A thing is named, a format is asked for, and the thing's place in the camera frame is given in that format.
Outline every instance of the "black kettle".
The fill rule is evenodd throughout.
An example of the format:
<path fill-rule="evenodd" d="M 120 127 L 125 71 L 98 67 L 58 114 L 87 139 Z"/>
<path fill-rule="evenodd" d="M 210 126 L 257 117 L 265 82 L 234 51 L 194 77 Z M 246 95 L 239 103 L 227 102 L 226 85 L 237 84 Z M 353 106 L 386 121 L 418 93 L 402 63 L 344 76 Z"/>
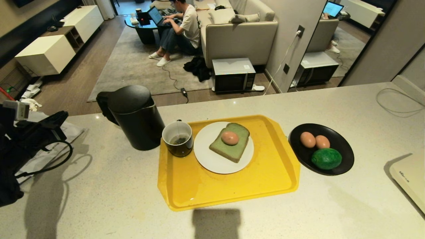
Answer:
<path fill-rule="evenodd" d="M 159 146 L 165 125 L 146 87 L 129 85 L 114 92 L 100 92 L 96 101 L 103 115 L 121 127 L 135 149 Z"/>

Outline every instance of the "microwave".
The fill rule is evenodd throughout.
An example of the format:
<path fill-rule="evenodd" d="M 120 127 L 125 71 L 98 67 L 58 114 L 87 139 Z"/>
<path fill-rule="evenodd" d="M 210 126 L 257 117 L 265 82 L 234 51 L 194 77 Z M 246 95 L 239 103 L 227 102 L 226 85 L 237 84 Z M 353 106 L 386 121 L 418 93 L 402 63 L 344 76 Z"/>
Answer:
<path fill-rule="evenodd" d="M 217 59 L 214 68 L 214 92 L 250 91 L 254 86 L 255 70 L 248 58 Z"/>
<path fill-rule="evenodd" d="M 329 81 L 339 63 L 325 52 L 306 53 L 295 74 L 296 86 L 322 84 Z"/>

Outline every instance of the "gray rug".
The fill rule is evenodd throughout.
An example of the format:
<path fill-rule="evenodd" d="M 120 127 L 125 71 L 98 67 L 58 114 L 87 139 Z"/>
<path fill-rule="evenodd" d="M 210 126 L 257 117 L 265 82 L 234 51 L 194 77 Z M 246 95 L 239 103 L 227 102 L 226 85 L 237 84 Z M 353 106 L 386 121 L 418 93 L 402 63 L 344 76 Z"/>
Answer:
<path fill-rule="evenodd" d="M 335 31 L 335 37 L 339 38 L 339 42 L 338 39 L 335 41 L 338 42 L 337 48 L 341 51 L 341 53 L 336 54 L 330 51 L 325 52 L 340 64 L 332 77 L 343 77 L 347 73 L 348 69 L 350 69 L 353 65 L 354 61 L 357 59 L 366 44 L 339 27 Z"/>
<path fill-rule="evenodd" d="M 157 60 L 149 59 L 155 46 L 143 45 L 135 29 L 125 27 L 108 62 L 103 68 L 88 102 L 96 101 L 101 91 L 115 91 L 127 85 L 143 85 L 152 95 L 180 92 L 174 88 L 174 81 L 168 77 L 168 72 L 157 67 Z M 186 91 L 196 91 L 212 88 L 212 80 L 199 82 L 192 73 L 183 69 L 185 63 L 192 57 L 176 54 L 164 68 L 171 72 L 171 77 L 178 80 L 176 86 L 184 87 Z"/>

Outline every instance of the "cup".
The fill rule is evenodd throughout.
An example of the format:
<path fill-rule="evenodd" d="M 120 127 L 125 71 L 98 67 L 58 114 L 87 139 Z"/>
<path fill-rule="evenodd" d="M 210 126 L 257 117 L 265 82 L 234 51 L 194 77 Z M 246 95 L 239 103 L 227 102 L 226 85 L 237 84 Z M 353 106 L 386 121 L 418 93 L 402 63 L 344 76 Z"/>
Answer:
<path fill-rule="evenodd" d="M 184 157 L 193 149 L 192 128 L 181 120 L 167 125 L 162 131 L 162 139 L 170 153 L 177 157 Z"/>

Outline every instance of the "egg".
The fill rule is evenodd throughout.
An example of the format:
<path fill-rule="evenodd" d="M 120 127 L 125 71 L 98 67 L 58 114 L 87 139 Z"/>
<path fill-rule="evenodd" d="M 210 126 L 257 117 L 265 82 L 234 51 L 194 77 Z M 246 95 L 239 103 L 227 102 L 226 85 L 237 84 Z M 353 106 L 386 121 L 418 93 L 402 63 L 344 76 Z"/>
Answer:
<path fill-rule="evenodd" d="M 316 136 L 316 147 L 318 147 L 319 149 L 330 148 L 331 143 L 329 142 L 329 139 L 324 137 L 323 135 L 317 135 Z"/>
<path fill-rule="evenodd" d="M 304 132 L 301 134 L 300 137 L 301 143 L 306 146 L 307 148 L 312 148 L 316 145 L 316 139 L 315 137 L 309 133 L 309 132 Z"/>
<path fill-rule="evenodd" d="M 221 140 L 227 145 L 236 145 L 239 142 L 239 137 L 235 132 L 225 131 L 221 134 Z"/>

